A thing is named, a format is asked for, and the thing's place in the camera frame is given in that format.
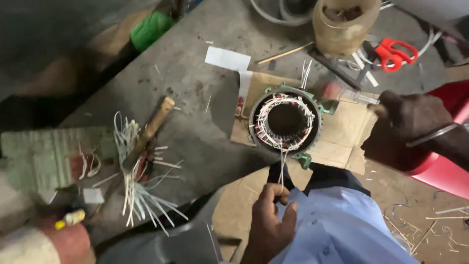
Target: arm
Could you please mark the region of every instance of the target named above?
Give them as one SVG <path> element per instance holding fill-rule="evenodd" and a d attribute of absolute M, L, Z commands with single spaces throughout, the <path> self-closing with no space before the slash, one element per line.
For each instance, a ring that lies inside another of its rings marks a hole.
<path fill-rule="evenodd" d="M 286 205 L 288 194 L 289 191 L 280 184 L 268 183 L 264 186 L 252 206 L 251 231 L 241 264 L 269 263 L 293 240 L 298 205 L 291 203 L 280 222 L 273 203 L 275 197 L 280 197 L 280 202 Z"/>
<path fill-rule="evenodd" d="M 378 116 L 390 120 L 392 130 L 405 142 L 414 141 L 453 124 L 453 118 L 444 108 L 443 102 L 434 96 L 399 96 L 385 91 L 379 100 L 382 105 L 372 108 Z M 421 146 L 469 171 L 469 133 L 462 125 L 422 143 Z"/>

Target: concrete workbench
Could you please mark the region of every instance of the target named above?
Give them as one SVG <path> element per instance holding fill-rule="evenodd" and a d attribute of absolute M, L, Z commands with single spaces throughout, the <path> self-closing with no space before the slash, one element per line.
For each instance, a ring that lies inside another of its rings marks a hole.
<path fill-rule="evenodd" d="M 378 38 L 401 39 L 416 47 L 422 47 L 427 41 L 418 23 L 394 8 L 380 14 L 371 32 Z M 266 21 L 249 1 L 206 0 L 89 98 L 61 126 L 113 127 L 116 111 L 144 125 L 162 98 L 171 96 L 181 110 L 173 110 L 166 118 L 158 132 L 158 142 L 169 146 L 164 153 L 165 161 L 176 163 L 184 159 L 177 175 L 183 176 L 185 181 L 165 179 L 153 193 L 176 204 L 185 204 L 280 160 L 259 148 L 230 142 L 239 88 L 237 75 L 204 63 L 209 46 L 205 42 L 213 41 L 215 47 L 252 56 L 249 70 L 299 79 L 307 56 L 305 51 L 278 59 L 273 71 L 267 69 L 268 63 L 256 65 L 254 62 L 308 43 L 313 35 L 310 24 L 291 28 Z M 425 90 L 443 84 L 443 64 L 433 47 L 419 62 L 424 66 Z M 358 75 L 358 72 L 342 69 L 354 77 Z M 327 73 L 319 63 L 313 63 L 309 81 L 315 82 Z M 379 86 L 373 88 L 365 84 L 368 92 L 380 93 L 386 89 L 405 94 L 422 92 L 415 64 L 403 66 L 392 74 L 381 70 L 372 73 Z M 153 175 L 161 175 L 167 168 L 157 167 L 156 170 Z M 121 215 L 123 200 L 121 186 L 108 199 L 101 220 L 90 231 L 93 245 L 130 228 L 125 227 L 127 217 Z"/>

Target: shirt button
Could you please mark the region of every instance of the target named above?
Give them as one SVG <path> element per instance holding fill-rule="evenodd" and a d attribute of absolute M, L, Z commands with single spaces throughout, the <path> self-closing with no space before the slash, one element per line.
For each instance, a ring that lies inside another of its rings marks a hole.
<path fill-rule="evenodd" d="M 329 249 L 329 247 L 323 249 L 323 255 L 324 256 L 329 255 L 330 252 L 331 252 L 331 250 Z"/>

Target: bracelet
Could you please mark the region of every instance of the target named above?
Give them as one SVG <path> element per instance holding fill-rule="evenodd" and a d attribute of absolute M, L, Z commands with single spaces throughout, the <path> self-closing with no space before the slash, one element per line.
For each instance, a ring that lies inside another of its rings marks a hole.
<path fill-rule="evenodd" d="M 440 129 L 440 130 L 438 130 L 438 131 L 436 131 L 436 132 L 434 132 L 434 133 L 431 133 L 431 134 L 429 134 L 429 135 L 423 136 L 423 137 L 421 137 L 421 138 L 419 138 L 419 139 L 416 139 L 416 140 L 414 140 L 414 141 L 407 142 L 407 143 L 406 143 L 406 146 L 407 146 L 408 148 L 415 147 L 415 146 L 420 145 L 420 144 L 422 144 L 422 143 L 424 143 L 424 142 L 427 142 L 427 141 L 432 140 L 432 139 L 434 139 L 434 138 L 436 138 L 436 137 L 439 137 L 439 136 L 443 135 L 444 133 L 453 130 L 453 129 L 456 128 L 457 126 L 458 126 L 458 124 L 456 124 L 456 123 L 455 123 L 455 124 L 448 125 L 448 126 L 442 128 L 442 129 Z"/>

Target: human hand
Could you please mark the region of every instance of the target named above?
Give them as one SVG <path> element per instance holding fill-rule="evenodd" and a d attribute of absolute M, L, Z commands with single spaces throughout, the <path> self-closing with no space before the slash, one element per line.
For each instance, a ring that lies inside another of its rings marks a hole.
<path fill-rule="evenodd" d="M 379 117 L 389 118 L 392 129 L 405 141 L 426 136 L 453 123 L 440 98 L 424 95 L 397 95 L 384 91 L 379 106 L 370 106 Z"/>
<path fill-rule="evenodd" d="M 289 204 L 280 222 L 278 209 L 273 203 L 275 197 L 280 197 L 280 203 L 286 205 L 289 194 L 280 184 L 268 183 L 264 186 L 252 206 L 251 231 L 241 264 L 268 263 L 293 240 L 298 204 Z"/>

